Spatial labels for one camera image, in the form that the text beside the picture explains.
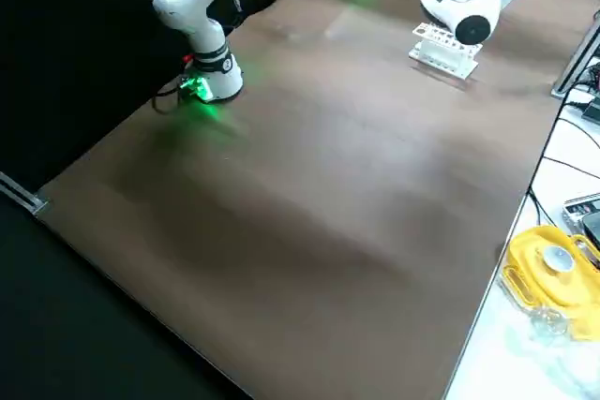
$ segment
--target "metal clamp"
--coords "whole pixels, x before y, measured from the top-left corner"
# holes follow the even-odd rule
[[[47,200],[27,191],[3,172],[0,172],[0,194],[5,194],[32,215],[38,215],[48,205]]]

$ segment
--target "black backdrop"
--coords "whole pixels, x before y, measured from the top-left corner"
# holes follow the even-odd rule
[[[245,19],[275,0],[240,0]],[[37,191],[181,70],[152,0],[2,0],[0,171]],[[209,14],[238,20],[232,0]]]

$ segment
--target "black cable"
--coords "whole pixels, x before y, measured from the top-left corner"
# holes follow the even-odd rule
[[[542,213],[544,213],[544,216],[547,218],[547,220],[550,222],[550,224],[552,224],[554,227],[557,227],[556,222],[554,222],[554,220],[552,220],[552,217],[548,214],[546,209],[542,206],[542,203],[540,203],[540,200],[537,198],[537,196],[533,192],[532,187],[529,188],[529,195],[532,198],[533,202],[539,207],[539,209],[542,210]]]
[[[598,141],[590,134],[588,133],[583,127],[578,126],[575,122],[571,122],[568,119],[564,119],[563,117],[559,117],[557,119],[557,121],[563,121],[566,122],[567,124],[570,124],[571,126],[574,126],[575,128],[577,128],[579,131],[581,131],[585,136],[587,136],[588,138],[590,138],[590,140],[592,140],[592,142],[594,143],[594,145],[596,147],[598,147],[598,150],[600,150],[600,143],[598,143]]]
[[[175,94],[177,92],[177,90],[179,89],[179,86],[175,86],[173,89],[169,89],[167,91],[163,91],[162,93],[157,93],[155,95],[155,97],[166,97],[166,96],[170,96],[171,94]]]
[[[537,202],[533,199],[532,194],[530,192],[528,192],[527,194],[530,199],[533,202],[533,206],[535,207],[535,213],[537,218],[535,219],[535,225],[540,226],[542,225],[542,213],[540,212],[540,205],[537,204]]]
[[[553,163],[562,164],[563,166],[566,166],[567,168],[571,168],[573,170],[576,170],[577,172],[584,173],[586,175],[589,175],[593,178],[600,180],[600,175],[596,175],[595,173],[587,172],[586,170],[580,169],[576,166],[573,166],[572,164],[565,163],[564,161],[561,161],[560,159],[550,158],[549,156],[542,156],[542,158],[547,159],[548,161],[552,161]]]
[[[157,112],[158,114],[167,115],[167,114],[171,113],[171,111],[172,111],[172,110],[163,110],[158,106],[158,98],[159,97],[166,97],[166,96],[170,96],[172,94],[177,93],[177,106],[180,105],[180,103],[181,103],[181,90],[179,89],[180,83],[181,83],[181,79],[177,79],[177,83],[174,86],[174,88],[168,89],[167,91],[162,91],[162,92],[156,93],[150,99],[150,106],[152,107],[152,109],[155,112]]]

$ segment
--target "green led light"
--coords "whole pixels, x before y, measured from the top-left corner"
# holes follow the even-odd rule
[[[213,98],[213,92],[210,90],[206,79],[200,77],[197,80],[198,85],[196,86],[196,95],[202,100],[210,100]]]
[[[179,85],[181,89],[187,88],[203,101],[214,98],[213,92],[204,77],[190,77]]]

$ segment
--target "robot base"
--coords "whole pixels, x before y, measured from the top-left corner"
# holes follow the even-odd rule
[[[195,97],[203,103],[226,102],[236,98],[244,87],[242,70],[231,54],[218,62],[223,64],[224,70],[205,72],[190,66],[179,84],[183,96]]]
[[[421,38],[409,52],[413,60],[461,80],[466,80],[477,67],[473,58],[481,50],[481,44],[461,44],[450,32],[429,23],[422,23],[412,32]]]

